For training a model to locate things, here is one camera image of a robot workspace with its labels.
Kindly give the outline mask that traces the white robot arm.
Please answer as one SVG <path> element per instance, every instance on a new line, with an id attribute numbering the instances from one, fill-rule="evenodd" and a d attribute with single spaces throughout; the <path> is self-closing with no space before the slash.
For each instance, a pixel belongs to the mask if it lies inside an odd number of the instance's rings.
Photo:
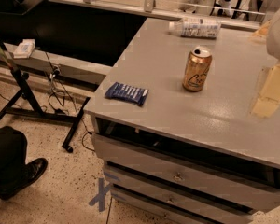
<path id="1" fill-rule="evenodd" d="M 277 59 L 268 70 L 252 113 L 263 118 L 271 116 L 280 106 L 280 8 L 253 36 L 266 36 L 267 53 Z"/>

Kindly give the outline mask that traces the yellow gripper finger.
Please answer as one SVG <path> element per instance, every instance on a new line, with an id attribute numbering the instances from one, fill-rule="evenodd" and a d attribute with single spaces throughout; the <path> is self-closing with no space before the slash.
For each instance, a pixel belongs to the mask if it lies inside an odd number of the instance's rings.
<path id="1" fill-rule="evenodd" d="M 266 21 L 263 23 L 257 31 L 252 34 L 253 39 L 265 39 L 268 35 L 268 31 L 271 25 L 271 20 Z"/>
<path id="2" fill-rule="evenodd" d="M 280 106 L 280 61 L 268 70 L 259 96 L 253 105 L 252 113 L 262 117 L 270 117 Z"/>

